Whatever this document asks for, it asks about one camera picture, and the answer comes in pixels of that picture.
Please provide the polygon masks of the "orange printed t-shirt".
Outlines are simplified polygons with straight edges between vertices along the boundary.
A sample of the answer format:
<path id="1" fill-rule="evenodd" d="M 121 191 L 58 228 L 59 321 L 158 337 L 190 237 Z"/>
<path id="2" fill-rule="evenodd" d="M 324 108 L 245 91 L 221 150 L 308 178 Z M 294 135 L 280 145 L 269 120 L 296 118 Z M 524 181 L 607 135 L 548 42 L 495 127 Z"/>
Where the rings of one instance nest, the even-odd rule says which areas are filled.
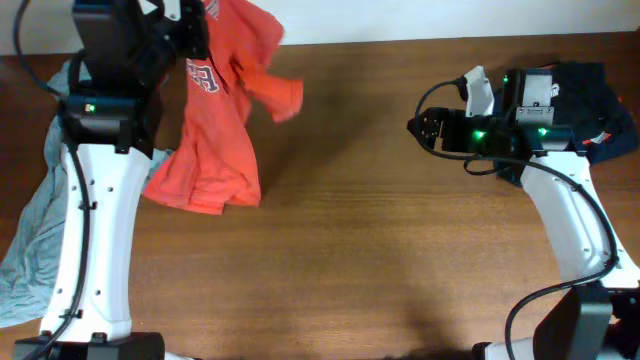
<path id="1" fill-rule="evenodd" d="M 210 215 L 228 205 L 256 207 L 261 187 L 246 125 L 254 101 L 280 123 L 303 105 L 304 83 L 269 74 L 281 23 L 247 0 L 207 1 L 208 53 L 187 60 L 180 144 L 152 176 L 145 197 Z"/>

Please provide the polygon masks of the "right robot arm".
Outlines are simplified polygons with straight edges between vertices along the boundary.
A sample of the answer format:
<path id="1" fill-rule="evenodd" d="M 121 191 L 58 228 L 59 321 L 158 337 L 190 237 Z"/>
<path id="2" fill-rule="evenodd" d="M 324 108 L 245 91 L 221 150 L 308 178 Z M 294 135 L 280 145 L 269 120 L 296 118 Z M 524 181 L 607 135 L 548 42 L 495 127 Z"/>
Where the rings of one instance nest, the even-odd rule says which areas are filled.
<path id="1" fill-rule="evenodd" d="M 604 211 L 590 167 L 610 139 L 634 143 L 632 118 L 592 63 L 508 70 L 493 89 L 482 67 L 452 80 L 461 110 L 418 103 L 407 128 L 420 146 L 524 189 L 543 222 L 560 301 L 532 335 L 474 345 L 476 359 L 635 359 L 639 268 Z"/>

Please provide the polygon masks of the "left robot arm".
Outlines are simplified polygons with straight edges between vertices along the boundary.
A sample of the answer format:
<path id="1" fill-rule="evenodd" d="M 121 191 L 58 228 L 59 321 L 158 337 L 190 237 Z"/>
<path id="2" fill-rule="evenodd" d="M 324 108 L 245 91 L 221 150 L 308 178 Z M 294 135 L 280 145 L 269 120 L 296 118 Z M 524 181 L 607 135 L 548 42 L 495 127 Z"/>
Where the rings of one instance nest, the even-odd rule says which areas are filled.
<path id="1" fill-rule="evenodd" d="M 58 95 L 67 173 L 58 274 L 18 359 L 165 360 L 161 334 L 136 332 L 129 270 L 136 211 L 162 117 L 160 86 L 181 59 L 209 57 L 201 2 L 77 1 L 82 41 Z"/>

